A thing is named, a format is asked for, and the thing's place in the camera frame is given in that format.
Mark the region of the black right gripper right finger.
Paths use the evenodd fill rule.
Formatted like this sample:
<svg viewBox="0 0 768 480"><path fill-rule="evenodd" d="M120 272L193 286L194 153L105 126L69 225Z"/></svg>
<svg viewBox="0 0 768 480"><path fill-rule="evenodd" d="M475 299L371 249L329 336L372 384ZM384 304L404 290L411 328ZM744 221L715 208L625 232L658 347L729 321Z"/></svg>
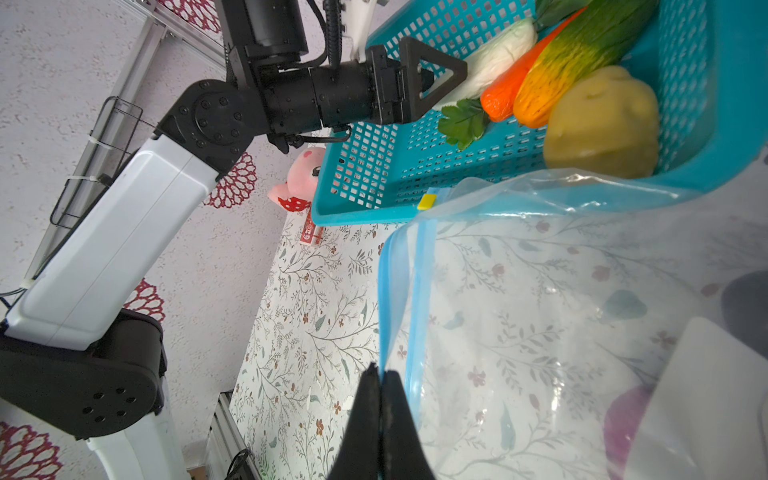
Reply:
<svg viewBox="0 0 768 480"><path fill-rule="evenodd" d="M435 479L395 371L386 371L382 383L382 478Z"/></svg>

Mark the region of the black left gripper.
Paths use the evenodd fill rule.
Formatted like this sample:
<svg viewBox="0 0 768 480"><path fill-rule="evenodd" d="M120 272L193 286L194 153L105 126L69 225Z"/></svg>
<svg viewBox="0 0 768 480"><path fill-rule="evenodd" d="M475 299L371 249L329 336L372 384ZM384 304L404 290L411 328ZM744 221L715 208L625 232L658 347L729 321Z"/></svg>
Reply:
<svg viewBox="0 0 768 480"><path fill-rule="evenodd" d="M415 38L404 37L399 53L401 63L375 45L362 63L273 75L263 90L269 131L298 135L358 122L412 123L467 79L466 62Z"/></svg>

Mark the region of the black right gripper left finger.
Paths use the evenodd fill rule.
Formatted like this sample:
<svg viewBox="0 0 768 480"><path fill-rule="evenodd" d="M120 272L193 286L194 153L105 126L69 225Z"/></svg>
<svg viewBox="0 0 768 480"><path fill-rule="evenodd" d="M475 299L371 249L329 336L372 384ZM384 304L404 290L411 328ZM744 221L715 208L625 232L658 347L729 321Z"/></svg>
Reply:
<svg viewBox="0 0 768 480"><path fill-rule="evenodd" d="M379 470L380 377L374 363L362 373L338 456L328 480L376 480Z"/></svg>

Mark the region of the white radish with leaves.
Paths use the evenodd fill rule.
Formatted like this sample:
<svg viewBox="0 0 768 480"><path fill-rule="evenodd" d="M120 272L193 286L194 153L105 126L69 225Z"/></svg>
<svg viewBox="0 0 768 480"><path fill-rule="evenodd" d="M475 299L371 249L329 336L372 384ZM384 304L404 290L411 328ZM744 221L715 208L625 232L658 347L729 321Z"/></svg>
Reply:
<svg viewBox="0 0 768 480"><path fill-rule="evenodd" d="M537 1L533 19L516 21L483 43L465 59L467 78L432 109L440 111L447 106L456 106L460 100L479 98L494 81L536 45L538 35L542 31L558 25L589 3L589 0Z"/></svg>

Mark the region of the clear zip top bag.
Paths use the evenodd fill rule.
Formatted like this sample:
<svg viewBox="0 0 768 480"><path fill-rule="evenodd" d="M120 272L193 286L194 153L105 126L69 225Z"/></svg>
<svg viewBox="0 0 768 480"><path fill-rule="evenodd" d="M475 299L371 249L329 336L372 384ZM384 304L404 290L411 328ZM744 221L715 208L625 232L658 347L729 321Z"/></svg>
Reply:
<svg viewBox="0 0 768 480"><path fill-rule="evenodd" d="M436 478L610 479L612 402L656 388L691 319L730 333L724 289L763 270L762 163L708 194L468 180L384 245L380 361Z"/></svg>

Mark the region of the purple onion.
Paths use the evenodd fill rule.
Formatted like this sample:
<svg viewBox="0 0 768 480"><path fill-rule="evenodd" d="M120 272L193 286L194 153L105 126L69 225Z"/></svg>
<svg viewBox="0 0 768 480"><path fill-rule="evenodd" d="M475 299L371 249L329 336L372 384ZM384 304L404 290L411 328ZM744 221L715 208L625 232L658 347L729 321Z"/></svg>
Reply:
<svg viewBox="0 0 768 480"><path fill-rule="evenodd" d="M619 395L608 408L603 439L608 476L622 479L631 445L654 393L654 385L640 385Z"/></svg>

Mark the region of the dark eggplant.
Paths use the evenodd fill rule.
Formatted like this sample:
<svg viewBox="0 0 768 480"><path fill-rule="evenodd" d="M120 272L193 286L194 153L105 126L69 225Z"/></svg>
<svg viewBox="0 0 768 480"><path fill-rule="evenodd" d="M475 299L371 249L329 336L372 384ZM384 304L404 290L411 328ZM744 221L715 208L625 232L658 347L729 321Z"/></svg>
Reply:
<svg viewBox="0 0 768 480"><path fill-rule="evenodd" d="M727 330L755 351L767 349L767 271L731 281L721 296Z"/></svg>

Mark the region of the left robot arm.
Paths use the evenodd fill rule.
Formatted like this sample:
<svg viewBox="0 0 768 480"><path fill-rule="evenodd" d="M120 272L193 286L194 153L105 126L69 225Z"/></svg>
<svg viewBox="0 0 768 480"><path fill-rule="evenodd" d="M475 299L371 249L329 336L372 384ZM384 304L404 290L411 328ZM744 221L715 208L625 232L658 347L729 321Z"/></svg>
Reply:
<svg viewBox="0 0 768 480"><path fill-rule="evenodd" d="M112 479L184 479L166 404L160 323L124 303L192 212L258 136L282 152L357 122L421 119L467 78L467 64L413 38L392 59L368 45L375 3L313 10L308 45L294 1L219 1L227 75L188 87L102 191L1 321L1 396L87 441Z"/></svg>

